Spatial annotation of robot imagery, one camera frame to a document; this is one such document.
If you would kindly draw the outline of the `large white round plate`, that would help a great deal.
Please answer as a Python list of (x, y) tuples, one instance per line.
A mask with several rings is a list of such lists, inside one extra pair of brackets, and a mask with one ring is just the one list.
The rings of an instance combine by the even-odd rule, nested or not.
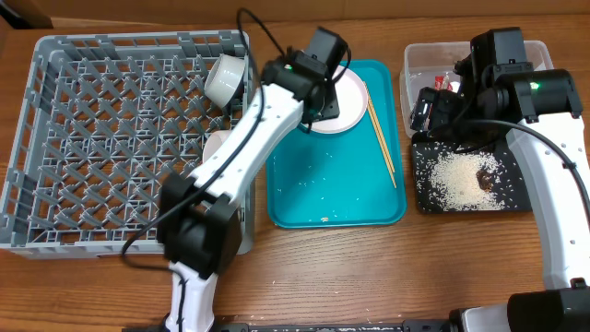
[(364, 82), (351, 71), (335, 84), (339, 115), (336, 118), (315, 122), (312, 130), (320, 134), (339, 134), (351, 129), (364, 116), (368, 104), (368, 93)]

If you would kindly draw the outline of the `red snack wrapper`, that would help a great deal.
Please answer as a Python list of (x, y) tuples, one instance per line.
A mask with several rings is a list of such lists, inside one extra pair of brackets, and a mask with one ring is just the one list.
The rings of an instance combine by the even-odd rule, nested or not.
[(436, 76), (434, 88), (436, 90), (453, 90), (450, 77), (448, 75)]

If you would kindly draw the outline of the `grey round bowl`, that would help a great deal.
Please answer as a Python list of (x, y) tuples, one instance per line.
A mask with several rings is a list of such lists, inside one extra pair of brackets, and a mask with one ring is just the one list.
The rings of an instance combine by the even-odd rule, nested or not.
[(246, 63), (244, 59), (222, 54), (209, 71), (204, 93), (218, 107), (227, 106), (242, 84)]

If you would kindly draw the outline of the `pink bowl with food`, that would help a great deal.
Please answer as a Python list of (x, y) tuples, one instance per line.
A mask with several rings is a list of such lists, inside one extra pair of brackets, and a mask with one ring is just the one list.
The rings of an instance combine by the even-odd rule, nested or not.
[(203, 148), (202, 162), (206, 163), (217, 156), (218, 150), (230, 136), (230, 130), (218, 130), (209, 135)]

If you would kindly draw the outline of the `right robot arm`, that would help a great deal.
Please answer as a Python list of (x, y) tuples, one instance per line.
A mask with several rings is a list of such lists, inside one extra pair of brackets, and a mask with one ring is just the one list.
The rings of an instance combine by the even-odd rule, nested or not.
[(425, 87), (411, 120), (443, 142), (504, 137), (523, 175), (543, 255), (542, 291), (457, 309), (447, 331), (586, 331), (589, 328), (589, 164), (582, 104), (563, 69), (489, 68), (466, 92)]

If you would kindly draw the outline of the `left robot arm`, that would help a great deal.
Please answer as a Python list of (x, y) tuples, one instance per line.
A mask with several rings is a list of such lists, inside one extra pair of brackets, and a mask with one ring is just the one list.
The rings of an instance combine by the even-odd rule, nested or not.
[(168, 330), (213, 326), (218, 275), (242, 242), (237, 209), (282, 138), (330, 108), (341, 60), (295, 51), (268, 62), (248, 110), (217, 152), (188, 176), (172, 173), (164, 181), (158, 240), (174, 275)]

